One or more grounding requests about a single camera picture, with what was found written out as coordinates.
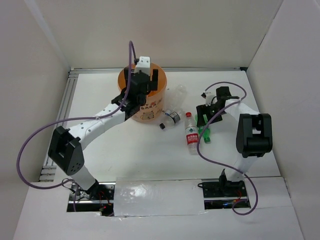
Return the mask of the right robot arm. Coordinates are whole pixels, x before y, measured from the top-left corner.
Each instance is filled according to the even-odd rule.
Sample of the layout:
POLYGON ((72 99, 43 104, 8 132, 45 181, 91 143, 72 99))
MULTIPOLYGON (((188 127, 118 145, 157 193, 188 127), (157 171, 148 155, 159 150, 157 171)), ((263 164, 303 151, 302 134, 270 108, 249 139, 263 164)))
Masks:
POLYGON ((244 174, 253 163, 271 152, 272 118, 268 113, 255 111, 241 102, 239 96, 230 93, 228 86, 217 88, 215 95, 204 92, 201 96, 206 103, 196 107, 198 127, 205 127, 211 118, 214 118, 212 124, 220 122, 224 114, 229 114, 237 122, 235 146, 239 155, 231 169, 221 172, 218 184, 220 194, 230 196, 236 188, 242 187, 244 174))

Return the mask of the clear crushed bottle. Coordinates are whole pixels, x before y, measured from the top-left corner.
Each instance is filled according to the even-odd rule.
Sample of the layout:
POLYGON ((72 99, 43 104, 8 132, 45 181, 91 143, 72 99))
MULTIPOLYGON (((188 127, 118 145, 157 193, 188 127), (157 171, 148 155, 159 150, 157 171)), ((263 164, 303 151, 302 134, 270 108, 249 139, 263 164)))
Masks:
POLYGON ((168 109, 173 112, 179 109, 187 96, 187 89, 184 85, 178 85, 170 94, 168 101, 168 109))

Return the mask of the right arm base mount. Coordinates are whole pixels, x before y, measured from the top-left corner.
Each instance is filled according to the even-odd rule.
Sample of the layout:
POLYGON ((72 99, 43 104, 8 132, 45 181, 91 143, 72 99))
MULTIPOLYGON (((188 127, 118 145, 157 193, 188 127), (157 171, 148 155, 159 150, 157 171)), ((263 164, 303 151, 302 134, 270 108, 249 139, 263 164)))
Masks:
POLYGON ((250 201, 243 180, 230 181, 225 169, 218 180, 204 180, 197 184, 202 189, 205 210, 250 208, 250 201))

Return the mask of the water bottle red label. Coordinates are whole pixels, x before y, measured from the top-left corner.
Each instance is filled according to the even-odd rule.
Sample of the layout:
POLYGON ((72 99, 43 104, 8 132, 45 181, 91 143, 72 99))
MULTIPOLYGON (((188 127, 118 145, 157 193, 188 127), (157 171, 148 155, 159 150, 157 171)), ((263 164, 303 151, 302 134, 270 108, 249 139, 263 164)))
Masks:
POLYGON ((185 113, 185 137, 188 151, 191 155, 197 155, 197 144, 199 141, 199 131, 197 128, 196 120, 191 112, 185 113))

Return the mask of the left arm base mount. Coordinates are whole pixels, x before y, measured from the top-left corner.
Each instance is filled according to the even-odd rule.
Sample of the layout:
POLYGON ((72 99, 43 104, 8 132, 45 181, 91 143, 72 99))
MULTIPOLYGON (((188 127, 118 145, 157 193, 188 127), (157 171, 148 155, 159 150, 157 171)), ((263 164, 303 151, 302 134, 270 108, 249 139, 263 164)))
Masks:
POLYGON ((114 217, 115 182, 100 182, 92 193, 85 192, 76 183, 65 186, 69 190, 66 211, 68 213, 94 212, 103 217, 114 217))

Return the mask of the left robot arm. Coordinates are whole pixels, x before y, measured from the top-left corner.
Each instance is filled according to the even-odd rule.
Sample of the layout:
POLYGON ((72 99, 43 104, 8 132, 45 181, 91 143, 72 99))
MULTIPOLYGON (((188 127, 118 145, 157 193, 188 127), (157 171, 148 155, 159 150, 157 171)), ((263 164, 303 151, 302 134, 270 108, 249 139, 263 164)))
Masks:
POLYGON ((52 134, 48 156, 79 185, 88 200, 97 199, 104 188, 85 166, 84 149, 110 128, 134 116, 146 103, 147 95, 158 89, 158 69, 133 73, 125 68, 124 73, 126 87, 107 107, 73 127, 59 126, 52 134))

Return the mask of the clear bottle black label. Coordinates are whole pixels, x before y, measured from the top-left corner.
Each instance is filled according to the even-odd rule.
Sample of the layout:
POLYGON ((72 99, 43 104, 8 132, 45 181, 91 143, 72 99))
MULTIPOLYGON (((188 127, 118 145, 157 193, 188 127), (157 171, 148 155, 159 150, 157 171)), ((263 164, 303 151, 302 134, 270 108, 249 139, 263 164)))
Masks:
POLYGON ((185 111, 182 109, 178 109, 176 111, 172 111, 169 115, 166 115, 159 127, 161 130, 168 130, 178 125, 185 118, 185 111))

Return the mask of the green soda bottle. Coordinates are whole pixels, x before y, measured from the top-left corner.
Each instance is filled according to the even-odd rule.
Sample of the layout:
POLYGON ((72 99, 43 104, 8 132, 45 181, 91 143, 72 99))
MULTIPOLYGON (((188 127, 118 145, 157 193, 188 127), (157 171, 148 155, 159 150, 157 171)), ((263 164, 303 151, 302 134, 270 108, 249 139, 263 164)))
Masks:
MULTIPOLYGON (((205 115, 203 116, 203 119, 204 119, 204 125, 203 125, 203 126, 199 126, 199 127, 197 128, 199 135, 200 135, 201 132, 203 131, 205 125, 208 123, 208 119, 207 119, 207 117, 206 117, 205 115)), ((210 143, 211 143, 210 136, 211 136, 211 129, 210 129, 210 127, 208 127, 208 128, 204 131, 204 133, 203 133, 203 135, 202 135, 203 140, 204 140, 204 142, 205 142, 206 144, 210 144, 210 143)))

